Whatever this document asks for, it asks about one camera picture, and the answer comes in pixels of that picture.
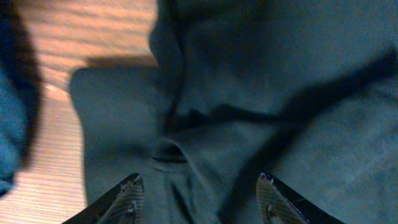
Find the black polo shirt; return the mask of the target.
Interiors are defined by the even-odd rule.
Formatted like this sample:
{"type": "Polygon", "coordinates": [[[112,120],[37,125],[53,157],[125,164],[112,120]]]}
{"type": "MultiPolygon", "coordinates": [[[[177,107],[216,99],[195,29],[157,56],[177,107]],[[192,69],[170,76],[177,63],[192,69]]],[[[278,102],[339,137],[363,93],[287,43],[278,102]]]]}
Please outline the black polo shirt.
{"type": "Polygon", "coordinates": [[[396,1],[159,1],[150,50],[72,76],[88,203],[138,173],[144,223],[260,223],[268,172],[397,222],[396,1]]]}

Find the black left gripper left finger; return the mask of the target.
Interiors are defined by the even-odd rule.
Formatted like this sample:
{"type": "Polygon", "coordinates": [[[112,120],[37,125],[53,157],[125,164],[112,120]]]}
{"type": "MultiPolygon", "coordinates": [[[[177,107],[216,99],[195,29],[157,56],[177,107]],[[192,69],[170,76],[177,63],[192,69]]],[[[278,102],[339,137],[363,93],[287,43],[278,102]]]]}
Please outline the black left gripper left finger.
{"type": "Polygon", "coordinates": [[[63,224],[139,224],[143,206],[142,176],[131,174],[63,224]]]}

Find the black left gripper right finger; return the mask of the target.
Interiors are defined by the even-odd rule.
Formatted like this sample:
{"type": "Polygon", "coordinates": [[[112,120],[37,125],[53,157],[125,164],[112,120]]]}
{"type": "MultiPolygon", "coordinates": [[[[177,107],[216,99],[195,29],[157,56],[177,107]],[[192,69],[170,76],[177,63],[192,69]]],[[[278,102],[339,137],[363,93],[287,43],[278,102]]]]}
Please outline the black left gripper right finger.
{"type": "Polygon", "coordinates": [[[257,179],[256,200],[266,224],[343,224],[269,173],[257,179]]]}

